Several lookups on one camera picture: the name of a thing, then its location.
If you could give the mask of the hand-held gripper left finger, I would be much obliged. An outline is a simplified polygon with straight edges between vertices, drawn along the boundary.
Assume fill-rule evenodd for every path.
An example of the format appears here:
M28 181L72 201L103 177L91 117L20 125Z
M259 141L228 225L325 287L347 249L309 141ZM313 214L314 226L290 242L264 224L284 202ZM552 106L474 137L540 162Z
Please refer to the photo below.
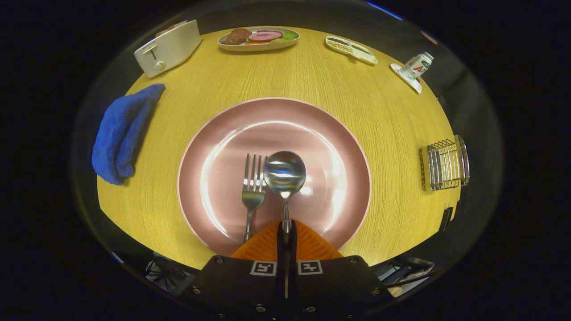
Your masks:
M249 259L215 255L190 283L190 298L211 313L273 313L284 299L282 223L269 224L239 248Z

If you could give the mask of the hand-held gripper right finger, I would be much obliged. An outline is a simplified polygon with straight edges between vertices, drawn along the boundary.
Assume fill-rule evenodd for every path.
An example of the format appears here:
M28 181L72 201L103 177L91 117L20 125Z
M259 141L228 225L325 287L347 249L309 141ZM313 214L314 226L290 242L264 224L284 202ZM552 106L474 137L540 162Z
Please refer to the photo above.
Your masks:
M293 220L287 300L298 313L368 315L387 304L387 289L360 256L344 256L316 231Z

